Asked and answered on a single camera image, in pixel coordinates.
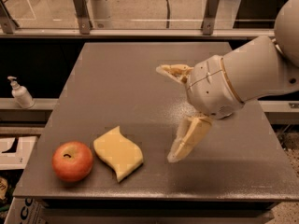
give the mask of white box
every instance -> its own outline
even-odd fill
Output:
[[[39,217],[42,206],[34,199],[14,198],[7,213],[5,224],[46,224],[47,222]]]
[[[0,170],[24,169],[37,139],[37,136],[20,137],[16,152],[3,153],[13,146],[16,138],[0,138]]]

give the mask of hand sanitizer bottle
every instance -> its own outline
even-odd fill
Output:
[[[16,102],[22,108],[30,108],[35,104],[35,100],[32,98],[29,91],[18,84],[15,77],[8,77],[10,80],[10,85],[12,87],[12,96],[15,98]]]

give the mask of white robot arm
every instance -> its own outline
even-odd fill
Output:
[[[111,28],[110,12],[107,0],[85,0],[91,1],[93,20],[95,28]]]
[[[197,64],[186,82],[189,102],[221,119],[248,100],[299,91],[299,0],[278,13],[275,37],[260,36],[224,56]]]

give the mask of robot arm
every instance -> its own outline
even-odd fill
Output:
[[[209,125],[197,117],[188,117],[179,124],[169,161],[184,159],[207,134],[212,119],[227,117],[252,99],[299,91],[298,11],[299,0],[289,0],[280,10],[275,41],[260,36],[194,68],[188,65],[157,67],[158,73],[185,85],[188,101],[199,112],[200,120],[210,118]]]
[[[111,28],[110,12],[107,0],[85,0],[91,1],[93,19],[96,28]]]

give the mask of metal frame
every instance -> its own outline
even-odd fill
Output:
[[[203,40],[246,40],[260,35],[274,38],[273,29],[228,29],[214,30],[213,35],[204,35],[202,30],[91,30],[89,39],[203,39]],[[1,34],[0,38],[81,38],[80,30],[71,29],[18,29],[14,34]]]
[[[219,1],[220,0],[206,0],[206,11],[202,26],[204,35],[213,34]]]
[[[0,0],[0,24],[5,34],[13,34],[19,28],[19,24],[11,18],[3,0]]]
[[[73,2],[76,10],[80,33],[83,35],[88,35],[93,28],[93,25],[91,23],[86,6],[86,0],[73,0]]]
[[[5,125],[15,127],[21,123],[22,126],[43,126],[48,121],[50,113],[57,105],[58,99],[36,99],[36,104],[30,109],[20,108],[13,98],[0,98],[0,120]],[[263,112],[271,124],[298,124],[299,101],[260,101]],[[0,126],[0,134],[7,132],[4,126]]]

